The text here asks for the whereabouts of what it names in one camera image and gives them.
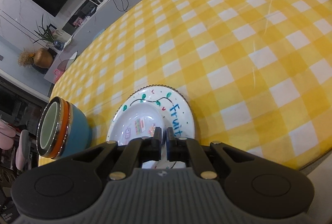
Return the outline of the small white sticker plate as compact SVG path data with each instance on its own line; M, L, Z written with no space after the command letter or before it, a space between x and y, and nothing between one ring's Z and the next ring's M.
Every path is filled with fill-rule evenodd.
M130 140L141 137L153 137L157 127L161 135L165 132L163 117L158 109L147 103L124 106L113 118L107 133L107 141L116 141L118 145L127 145Z

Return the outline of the blue orange bowls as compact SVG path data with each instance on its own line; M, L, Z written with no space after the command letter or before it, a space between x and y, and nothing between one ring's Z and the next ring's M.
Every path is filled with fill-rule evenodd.
M47 150L40 147L40 131L47 109L53 102L59 103L56 132ZM37 151L41 157L60 159L81 152L90 147L92 130L85 114L74 104L55 96L46 105L37 128Z

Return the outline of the green ceramic bowl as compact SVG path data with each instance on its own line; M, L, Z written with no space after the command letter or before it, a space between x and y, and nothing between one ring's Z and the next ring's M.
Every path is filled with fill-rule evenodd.
M47 150L51 144L51 140L56 132L56 126L59 115L59 103L53 102L46 111L40 131L40 147Z

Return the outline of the light blue plastic stool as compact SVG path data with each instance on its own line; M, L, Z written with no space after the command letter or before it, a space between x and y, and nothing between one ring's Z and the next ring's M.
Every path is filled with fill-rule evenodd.
M100 30L100 32L98 32L98 33L94 36L93 40L95 40L96 38L98 38L98 37L99 37L104 31L105 31L105 29Z

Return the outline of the yellow checkered tablecloth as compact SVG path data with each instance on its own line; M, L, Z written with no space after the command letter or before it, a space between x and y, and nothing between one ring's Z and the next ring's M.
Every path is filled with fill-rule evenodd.
M301 168L331 150L331 0L142 0L52 95L86 114L99 144L149 84L188 99L203 144Z

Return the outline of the golden round vase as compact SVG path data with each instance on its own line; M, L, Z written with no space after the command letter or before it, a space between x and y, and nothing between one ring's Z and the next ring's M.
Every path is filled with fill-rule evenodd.
M34 65L40 68L48 69L53 61L51 53L45 48L38 49L33 56Z

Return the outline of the green potted plant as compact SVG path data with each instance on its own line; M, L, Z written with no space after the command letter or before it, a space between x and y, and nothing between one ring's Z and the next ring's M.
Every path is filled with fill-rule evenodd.
M37 30L35 30L35 34L37 35L37 41L44 41L44 42L49 42L53 44L54 48L58 51L62 51L64 47L64 43L59 40L58 37L54 36L52 31L50 30L51 25L47 25L46 27L43 26L43 15L42 15L42 20L41 20L41 25L36 23L37 25Z

